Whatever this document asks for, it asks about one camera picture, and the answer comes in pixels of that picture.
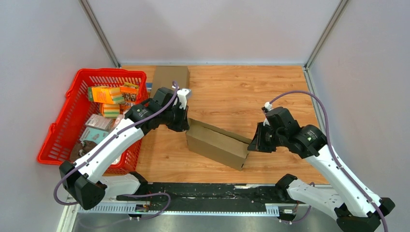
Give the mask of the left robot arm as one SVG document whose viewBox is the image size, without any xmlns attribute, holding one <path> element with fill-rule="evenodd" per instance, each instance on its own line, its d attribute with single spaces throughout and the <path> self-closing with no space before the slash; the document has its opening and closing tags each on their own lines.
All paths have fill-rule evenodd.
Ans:
<svg viewBox="0 0 410 232">
<path fill-rule="evenodd" d="M 89 210 L 103 199 L 119 195 L 131 195 L 143 200 L 148 188 L 133 174 L 104 177 L 110 165 L 141 140 L 150 131 L 165 125 L 175 132 L 189 130 L 188 100 L 191 90 L 173 86 L 161 87 L 153 98 L 132 106 L 119 124 L 91 151 L 75 162 L 64 161 L 59 166 L 60 186 L 74 198 L 74 204 Z"/>
</svg>

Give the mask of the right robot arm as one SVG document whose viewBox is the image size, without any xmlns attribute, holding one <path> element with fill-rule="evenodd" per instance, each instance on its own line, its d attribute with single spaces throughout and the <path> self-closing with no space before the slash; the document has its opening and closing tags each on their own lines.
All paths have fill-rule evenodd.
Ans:
<svg viewBox="0 0 410 232">
<path fill-rule="evenodd" d="M 272 153 L 277 147 L 285 147 L 316 168 L 334 189 L 334 193 L 318 189 L 286 174 L 276 183 L 277 199 L 307 203 L 334 219 L 344 232 L 374 232 L 395 203 L 366 187 L 333 151 L 318 127 L 301 127 L 287 108 L 264 106 L 262 111 L 265 120 L 257 124 L 248 151 Z"/>
</svg>

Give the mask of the cardboard box stack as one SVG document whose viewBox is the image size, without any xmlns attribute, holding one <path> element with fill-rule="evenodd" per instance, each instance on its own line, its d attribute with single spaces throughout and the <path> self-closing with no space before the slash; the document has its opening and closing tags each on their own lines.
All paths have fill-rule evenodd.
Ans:
<svg viewBox="0 0 410 232">
<path fill-rule="evenodd" d="M 190 129 L 186 131 L 186 140 L 189 151 L 235 170 L 243 169 L 251 139 L 192 118 L 188 123 Z"/>
</svg>

